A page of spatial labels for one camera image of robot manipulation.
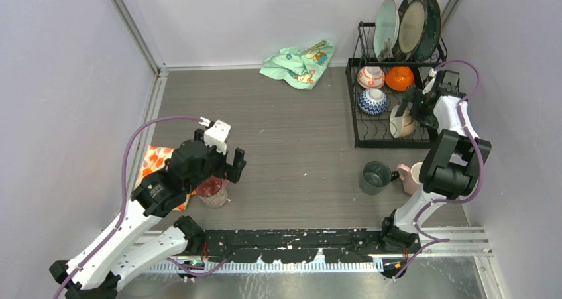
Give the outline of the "black rimmed cream plate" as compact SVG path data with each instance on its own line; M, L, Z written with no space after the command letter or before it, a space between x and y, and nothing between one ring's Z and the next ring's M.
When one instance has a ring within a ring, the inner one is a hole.
M392 49L397 62L409 60L417 50L427 25L427 0L403 0L398 8L399 33Z

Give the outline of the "white ceramic bowl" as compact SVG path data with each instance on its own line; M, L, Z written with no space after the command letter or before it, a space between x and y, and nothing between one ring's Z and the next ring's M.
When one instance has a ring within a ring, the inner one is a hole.
M409 108L406 108L400 117L396 115L398 109L398 105L394 106L389 117L390 134L395 139L413 135L418 127L418 122L410 116Z

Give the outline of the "pink glass mug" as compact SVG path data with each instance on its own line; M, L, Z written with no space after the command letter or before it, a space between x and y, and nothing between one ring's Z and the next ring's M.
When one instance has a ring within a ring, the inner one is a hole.
M220 208L228 201L228 184L228 180L211 176L201 183L195 192L208 207Z

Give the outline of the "white bowl orange outside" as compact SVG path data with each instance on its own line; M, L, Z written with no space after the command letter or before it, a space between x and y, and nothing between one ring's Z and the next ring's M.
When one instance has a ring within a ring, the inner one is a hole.
M414 73L409 67L392 67L386 73L385 83L395 91L406 91L408 87L415 84Z

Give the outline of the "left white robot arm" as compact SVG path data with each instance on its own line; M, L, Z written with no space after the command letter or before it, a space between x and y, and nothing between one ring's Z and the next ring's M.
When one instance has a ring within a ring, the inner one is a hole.
M179 217L155 240L136 249L132 245L209 178L239 181L247 163L242 149L236 149L232 163L227 162L230 130L222 121L196 130L162 168L141 180L118 217L94 242L74 258L51 265L50 274L66 298L116 298L152 265L181 252L196 255L202 250L205 232L189 216Z

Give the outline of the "orange coral pattern bowl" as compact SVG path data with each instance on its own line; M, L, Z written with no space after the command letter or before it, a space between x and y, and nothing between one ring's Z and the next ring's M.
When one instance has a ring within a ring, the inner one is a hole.
M385 83L385 73L378 66L364 66L357 74L357 82L365 89L380 89Z

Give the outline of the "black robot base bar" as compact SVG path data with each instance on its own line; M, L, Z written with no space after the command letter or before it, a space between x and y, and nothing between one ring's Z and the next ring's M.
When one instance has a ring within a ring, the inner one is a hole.
M327 263L366 263L373 255L413 255L418 237L408 243L381 237L379 230L352 229L238 229L207 230L181 255L204 257L214 263L310 263L322 256Z

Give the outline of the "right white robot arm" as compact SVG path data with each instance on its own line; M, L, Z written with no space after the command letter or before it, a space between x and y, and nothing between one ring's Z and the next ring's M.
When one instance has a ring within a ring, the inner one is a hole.
M421 164L418 189L382 222L378 244L387 253L410 248L441 206L471 200L492 148L471 124L457 72L432 69L425 87L410 89L406 96L410 115L439 134Z

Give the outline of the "mint green flower plate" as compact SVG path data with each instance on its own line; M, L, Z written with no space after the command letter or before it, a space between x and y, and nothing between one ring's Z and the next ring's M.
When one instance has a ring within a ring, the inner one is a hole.
M400 16L395 0L384 0L375 21L373 48L379 62L392 56L398 39Z

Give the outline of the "dark blue floral plate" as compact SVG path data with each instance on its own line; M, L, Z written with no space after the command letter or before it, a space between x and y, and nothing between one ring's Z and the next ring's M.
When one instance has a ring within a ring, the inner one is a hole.
M435 52L441 37L441 8L437 0L427 0L427 24L423 38L414 54L419 62L429 60Z

